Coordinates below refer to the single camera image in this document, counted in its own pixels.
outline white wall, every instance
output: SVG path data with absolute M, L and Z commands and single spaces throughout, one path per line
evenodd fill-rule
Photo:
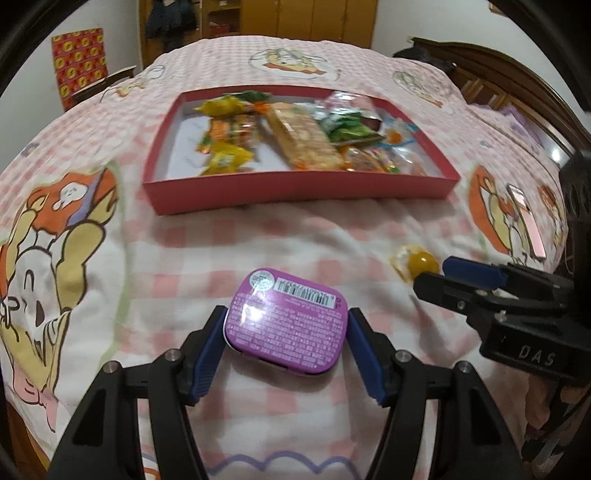
M 51 37 L 103 28 L 109 72 L 141 67 L 138 0 L 89 0 L 62 22 L 27 59 L 0 97 L 0 171 L 44 127 L 63 114 Z
M 488 1 L 379 0 L 372 48 L 391 56 L 411 46 L 408 37 L 473 43 L 513 57 L 548 82 L 591 131 L 591 113 L 583 112 L 548 58 L 509 18 L 492 13 Z

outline bed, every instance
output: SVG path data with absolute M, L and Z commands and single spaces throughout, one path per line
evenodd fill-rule
M 144 363 L 180 345 L 261 266 L 337 288 L 375 330 L 424 362 L 472 362 L 521 443 L 527 376 L 482 358 L 465 319 L 418 301 L 389 259 L 402 245 L 419 244 L 439 259 L 554 271 L 567 236 L 557 162 L 591 145 L 591 137 L 555 92 L 514 60 L 477 46 L 415 41 L 457 64 L 452 81 L 432 66 L 331 42 L 203 40 L 161 56 L 128 81 L 142 87 L 127 97 L 107 92 L 77 105 L 11 163 L 0 177 L 7 239 L 0 251 L 0 363 L 8 401 L 49 458 L 105 361 Z M 176 96 L 275 83 L 389 99 L 462 181 L 436 202 L 334 200 L 155 216 L 141 187 L 142 166 Z M 496 111 L 508 105 L 517 111 Z M 504 192 L 515 179 L 543 234 L 543 264 L 529 257 L 516 226 L 500 231 L 491 220 L 513 218 Z M 494 211 L 484 197 L 494 198 Z M 316 379 L 227 352 L 210 394 L 189 410 L 204 464 L 220 479 L 361 479 L 386 414 L 367 397 L 347 349 Z M 145 471 L 155 479 L 145 403 L 139 415 Z M 435 415 L 432 404 L 417 480 L 428 474 Z

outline wooden headboard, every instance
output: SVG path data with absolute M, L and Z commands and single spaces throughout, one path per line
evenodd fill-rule
M 591 134 L 560 95 L 515 59 L 469 43 L 413 41 L 434 58 L 456 64 L 450 78 L 468 103 L 488 104 L 494 110 L 514 105 L 534 124 L 556 162 L 564 164 L 576 149 L 591 150 Z

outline smartphone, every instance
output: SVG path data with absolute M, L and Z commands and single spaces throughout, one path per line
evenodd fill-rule
M 531 213 L 530 206 L 525 199 L 525 193 L 514 185 L 507 185 L 507 191 L 509 191 L 509 195 L 511 195 L 511 199 L 517 207 L 519 216 L 525 225 L 527 238 L 530 242 L 531 256 L 540 261 L 546 260 L 544 242 L 542 241 L 538 226 L 535 223 L 534 214 Z

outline purple candy tin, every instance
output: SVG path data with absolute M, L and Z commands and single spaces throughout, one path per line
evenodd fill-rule
M 347 332 L 347 302 L 333 288 L 261 268 L 232 299 L 224 323 L 228 345 L 300 375 L 326 372 Z

